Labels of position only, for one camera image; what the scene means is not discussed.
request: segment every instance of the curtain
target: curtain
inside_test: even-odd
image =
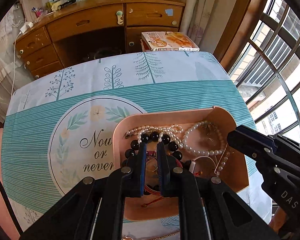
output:
[[[14,75],[14,41],[24,23],[22,8],[14,5],[0,22],[0,122],[4,122],[11,97]],[[16,57],[14,90],[33,81]]]
[[[186,2],[180,32],[187,34],[198,46],[209,21],[215,0],[181,0]]]

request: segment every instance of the blue sticker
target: blue sticker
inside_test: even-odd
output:
[[[165,11],[168,16],[173,16],[173,9],[166,9]]]

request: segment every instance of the drawer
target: drawer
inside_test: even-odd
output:
[[[122,21],[118,23],[117,12],[122,11]],[[80,33],[108,27],[123,26],[123,4],[100,6],[62,17],[47,25],[53,42]]]
[[[178,28],[162,26],[127,27],[127,53],[142,52],[140,40],[143,32],[177,32]]]
[[[45,26],[25,36],[16,43],[16,52],[21,58],[51,44],[47,29]]]
[[[41,68],[38,68],[34,71],[31,71],[31,74],[33,75],[34,78],[41,78],[41,77],[44,77],[46,75],[49,75],[55,71],[58,71],[60,69],[63,69],[63,66],[61,64],[60,61],[56,61],[56,62],[53,62],[53,63],[50,63],[48,65],[45,65]]]
[[[24,58],[27,69],[30,71],[41,68],[57,60],[59,60],[59,58],[52,44],[39,49]]]
[[[158,3],[127,3],[127,26],[179,27],[183,7]]]

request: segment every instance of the gold chain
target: gold chain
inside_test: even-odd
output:
[[[146,240],[160,240],[160,239],[164,239],[164,238],[169,237],[169,236],[174,236],[174,235],[179,234],[179,233],[180,233],[180,230],[177,230],[177,231],[174,231],[174,232],[172,232],[168,235],[165,235],[165,236],[160,236],[160,237],[157,237],[157,238],[150,238],[150,239],[146,239]],[[133,238],[124,235],[121,238],[121,240],[133,240]]]

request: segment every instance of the wooden desk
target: wooden desk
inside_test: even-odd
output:
[[[177,32],[184,6],[178,0],[79,1],[45,16],[17,39],[16,50],[35,78],[82,62],[80,50],[104,42],[124,42],[123,53],[141,52],[141,32]]]

